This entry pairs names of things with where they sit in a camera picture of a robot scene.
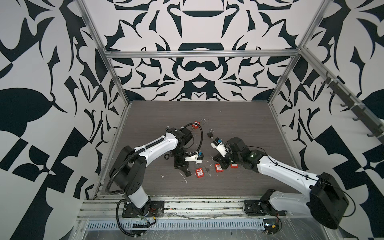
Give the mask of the silver key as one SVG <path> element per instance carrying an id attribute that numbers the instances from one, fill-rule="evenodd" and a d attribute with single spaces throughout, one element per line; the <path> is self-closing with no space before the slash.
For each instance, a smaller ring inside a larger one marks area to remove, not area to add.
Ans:
<path id="1" fill-rule="evenodd" d="M 205 170 L 206 172 L 210 175 L 210 177 L 212 176 L 211 173 L 210 173 L 210 169 L 208 167 L 205 167 Z"/>

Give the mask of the black padlock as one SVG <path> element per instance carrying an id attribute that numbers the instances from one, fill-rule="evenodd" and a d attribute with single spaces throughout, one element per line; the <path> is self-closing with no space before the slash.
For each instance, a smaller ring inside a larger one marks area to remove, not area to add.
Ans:
<path id="1" fill-rule="evenodd" d="M 209 129 L 209 132 L 207 133 L 208 137 L 210 139 L 214 139 L 214 130 L 213 129 Z"/>

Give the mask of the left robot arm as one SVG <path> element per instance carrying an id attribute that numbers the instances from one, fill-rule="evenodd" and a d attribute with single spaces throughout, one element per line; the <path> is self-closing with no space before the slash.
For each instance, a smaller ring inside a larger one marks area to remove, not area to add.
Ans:
<path id="1" fill-rule="evenodd" d="M 197 149 L 188 152 L 186 145 L 194 139 L 189 126 L 197 126 L 200 130 L 200 141 Z M 136 148 L 124 147 L 114 165 L 105 185 L 107 195 L 120 195 L 124 198 L 124 218 L 154 216 L 150 210 L 151 199 L 142 187 L 147 167 L 160 156 L 165 159 L 174 158 L 174 168 L 180 170 L 186 177 L 192 175 L 189 163 L 201 163 L 204 154 L 201 152 L 204 132 L 197 123 L 187 124 L 180 129 L 167 127 L 163 135 L 154 141 Z"/>

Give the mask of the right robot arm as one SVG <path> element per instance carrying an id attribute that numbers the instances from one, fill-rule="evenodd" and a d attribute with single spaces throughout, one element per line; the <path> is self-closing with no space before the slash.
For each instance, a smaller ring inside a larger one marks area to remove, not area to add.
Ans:
<path id="1" fill-rule="evenodd" d="M 336 230 L 350 204 L 349 195 L 336 179 L 328 174 L 305 172 L 284 164 L 260 147 L 247 146 L 238 137 L 223 142 L 216 138 L 211 147 L 218 151 L 214 160 L 227 169 L 231 164 L 271 177 L 297 191 L 286 194 L 273 191 L 267 195 L 267 203 L 276 211 L 289 211 L 310 215 L 323 226 Z"/>

